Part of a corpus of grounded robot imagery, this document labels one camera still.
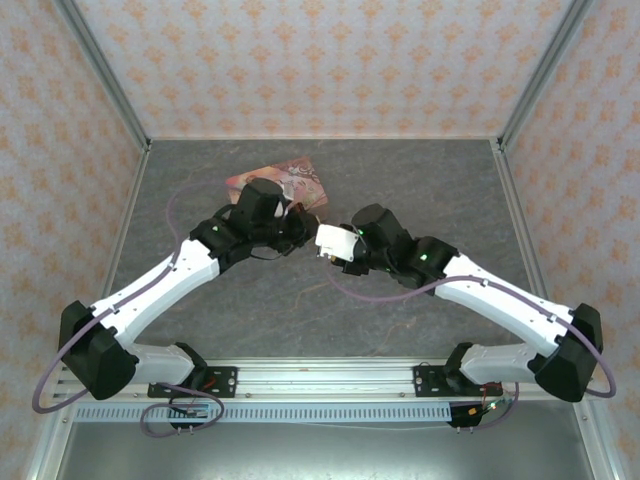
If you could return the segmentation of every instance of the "black bracket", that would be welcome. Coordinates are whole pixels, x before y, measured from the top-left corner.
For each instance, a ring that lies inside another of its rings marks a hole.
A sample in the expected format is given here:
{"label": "black bracket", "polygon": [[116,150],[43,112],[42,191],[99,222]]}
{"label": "black bracket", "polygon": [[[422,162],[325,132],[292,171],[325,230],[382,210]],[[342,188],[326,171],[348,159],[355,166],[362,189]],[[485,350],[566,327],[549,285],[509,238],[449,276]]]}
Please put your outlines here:
{"label": "black bracket", "polygon": [[413,387],[418,398],[502,396],[502,387],[470,384],[462,391],[454,390],[447,381],[444,365],[420,364],[413,367]]}
{"label": "black bracket", "polygon": [[[199,390],[204,393],[218,398],[235,398],[238,387],[238,367],[207,366],[203,385],[206,388]],[[150,384],[147,396],[149,398],[185,398],[192,395],[163,388],[158,384]]]}

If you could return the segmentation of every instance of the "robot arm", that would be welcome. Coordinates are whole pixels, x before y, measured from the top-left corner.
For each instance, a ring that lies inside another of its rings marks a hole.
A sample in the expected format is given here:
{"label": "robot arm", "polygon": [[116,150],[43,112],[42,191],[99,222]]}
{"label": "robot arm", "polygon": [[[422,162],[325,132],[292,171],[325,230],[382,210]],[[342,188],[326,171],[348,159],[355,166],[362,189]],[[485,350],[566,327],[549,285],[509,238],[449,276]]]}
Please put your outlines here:
{"label": "robot arm", "polygon": [[572,324],[602,351],[600,315],[581,304],[575,309],[543,300],[492,275],[454,247],[433,237],[412,238],[388,209],[374,204],[350,225],[321,225],[320,256],[352,275],[387,272],[405,287],[431,282],[429,293],[464,305],[524,340],[485,347],[458,345],[445,366],[447,384],[459,394],[489,382],[537,383],[550,394],[582,399],[596,360],[558,319]]}
{"label": "robot arm", "polygon": [[168,383],[197,390],[206,362],[188,345],[138,345],[134,341],[165,310],[202,284],[251,256],[255,247],[290,254],[316,234],[318,220],[282,189],[258,178],[228,205],[201,222],[178,252],[132,284],[85,307],[76,301],[62,312],[60,348],[91,320],[104,317],[63,357],[97,400],[129,383]]}

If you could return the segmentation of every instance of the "purple cable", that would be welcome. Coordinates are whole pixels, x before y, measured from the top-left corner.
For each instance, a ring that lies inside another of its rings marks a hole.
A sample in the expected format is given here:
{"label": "purple cable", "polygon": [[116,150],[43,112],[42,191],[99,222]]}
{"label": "purple cable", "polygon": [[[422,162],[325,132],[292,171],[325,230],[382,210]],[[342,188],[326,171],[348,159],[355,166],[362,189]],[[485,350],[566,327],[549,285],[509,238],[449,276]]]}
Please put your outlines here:
{"label": "purple cable", "polygon": [[[434,288],[437,288],[452,282],[475,282],[479,284],[483,284],[483,282],[485,282],[485,279],[474,277],[472,275],[469,275],[469,276],[456,275],[456,276],[446,277],[441,280],[436,280],[435,282],[431,282],[427,285],[424,285],[423,287],[420,287],[416,290],[412,290],[408,293],[404,293],[402,295],[392,295],[389,297],[368,297],[366,295],[360,295],[359,293],[352,292],[351,290],[340,285],[336,281],[336,279],[333,278],[333,275],[331,275],[329,268],[327,268],[327,272],[326,272],[327,277],[329,278],[329,281],[333,284],[334,287],[336,287],[342,293],[349,295],[350,297],[357,298],[358,300],[362,300],[365,302],[372,302],[372,303],[399,302],[411,297],[415,297],[416,295],[420,295],[424,292],[428,292],[429,290],[433,290]],[[496,290],[500,290],[501,292],[506,293],[507,295],[510,295],[517,300],[520,300],[522,303],[533,308],[534,310],[541,313],[545,317],[550,318],[553,316],[553,314],[547,309],[545,309],[544,307],[541,307],[537,303],[531,301],[524,295],[510,289],[509,287],[506,287],[500,283],[491,282],[489,280],[487,280],[486,285],[488,287],[495,288]],[[558,316],[556,316],[556,322],[558,322],[562,327],[566,328],[568,331],[573,333],[576,336],[576,338],[580,340],[580,342],[582,342],[582,344],[587,348],[587,350],[589,350],[589,353],[591,353],[591,355],[593,355],[593,357],[596,359],[596,361],[600,365],[600,368],[602,368],[602,371],[607,377],[607,381],[609,382],[608,392],[598,392],[596,390],[591,390],[590,388],[587,388],[586,393],[588,393],[589,395],[593,395],[594,397],[600,397],[600,398],[612,398],[613,396],[615,396],[617,392],[617,386],[616,386],[615,377],[613,375],[613,371],[611,370],[611,367],[609,367],[605,359],[602,357],[600,352],[598,352],[598,349],[594,347],[594,345],[589,341],[589,339],[585,337],[584,334],[572,324],[566,322],[565,320],[563,320],[562,318],[559,318]]]}
{"label": "purple cable", "polygon": [[[171,198],[167,202],[167,207],[165,208],[165,218],[167,220],[167,224],[169,225],[169,228],[171,229],[171,233],[173,234],[173,238],[174,238],[174,249],[173,249],[173,254],[171,255],[171,259],[169,260],[169,263],[167,264],[165,269],[162,272],[160,272],[160,274],[158,274],[158,276],[156,278],[151,280],[145,286],[140,287],[138,290],[133,292],[131,295],[129,295],[129,296],[123,298],[122,300],[120,300],[119,302],[115,303],[114,304],[114,308],[116,310],[119,309],[119,308],[122,308],[124,305],[129,303],[131,300],[139,297],[140,295],[142,295],[143,293],[147,292],[148,290],[150,290],[151,288],[156,286],[158,283],[160,283],[169,274],[169,272],[171,272],[172,265],[175,264],[176,260],[180,256],[180,247],[182,246],[182,243],[180,242],[180,235],[178,234],[178,229],[176,228],[175,222],[174,222],[174,220],[172,218],[173,207],[175,205],[175,202],[176,202],[176,199],[178,198],[178,196],[180,194],[184,193],[187,190],[191,190],[191,189],[194,189],[194,188],[197,188],[197,187],[211,186],[211,185],[214,185],[216,183],[217,182],[211,181],[211,182],[200,182],[200,183],[192,183],[192,184],[189,184],[189,185],[185,185],[184,187],[181,187],[180,189],[178,189],[171,196]],[[62,357],[64,357],[67,354],[67,352],[69,352],[69,350],[71,350],[74,347],[74,345],[76,343],[78,343],[78,341],[89,330],[91,330],[98,323],[100,323],[102,320],[107,318],[111,313],[112,313],[111,310],[105,310],[104,312],[99,314],[97,317],[93,318],[89,323],[87,323],[84,327],[82,327],[80,330],[78,330],[78,332],[76,332],[76,334],[73,337],[71,337],[71,339],[67,343],[65,343],[64,346],[58,351],[58,353],[54,357],[53,361],[45,369],[45,372],[42,375],[42,377],[40,377],[40,379],[38,380],[38,383],[36,384],[36,388],[35,388],[35,390],[33,392],[33,396],[31,397],[31,408],[33,408],[33,410],[36,413],[53,413],[53,412],[56,412],[56,411],[58,411],[58,410],[60,410],[60,409],[62,409],[64,407],[66,407],[67,405],[72,404],[73,402],[78,400],[80,397],[82,397],[82,396],[87,394],[88,390],[84,389],[84,390],[76,393],[72,397],[67,398],[66,400],[64,400],[64,401],[62,401],[62,402],[60,402],[60,403],[58,403],[58,404],[56,404],[56,405],[54,405],[52,407],[43,407],[42,405],[40,405],[40,397],[42,396],[42,392],[44,390],[44,386],[47,383],[47,380],[49,379],[49,377],[51,376],[53,371],[55,370],[55,368],[57,367],[58,363],[62,360]]]}
{"label": "purple cable", "polygon": [[[220,411],[213,419],[203,423],[202,425],[198,425],[197,427],[189,428],[190,432],[197,432],[198,430],[204,430],[205,428],[211,427],[213,424],[217,423],[218,420],[220,420],[224,415],[224,404],[218,397],[215,397],[214,395],[211,395],[205,392],[200,392],[197,390],[191,390],[189,388],[179,387],[177,385],[169,385],[168,383],[159,383],[158,385],[160,385],[162,388],[175,390],[176,392],[182,392],[182,393],[186,393],[188,395],[192,395],[196,397],[208,398],[210,400],[213,400],[220,406]],[[140,430],[142,430],[142,433],[144,433],[145,435],[151,438],[167,438],[167,437],[172,437],[174,435],[180,435],[181,429],[170,430],[168,432],[163,432],[163,433],[152,432],[151,430],[149,430],[149,427],[147,426],[147,423],[144,421],[144,419],[149,414],[149,412],[154,408],[171,408],[171,407],[189,408],[189,407],[192,407],[193,405],[194,404],[191,404],[191,403],[171,403],[171,404],[154,403],[153,405],[149,405],[147,408],[143,410],[142,415],[140,416]]]}

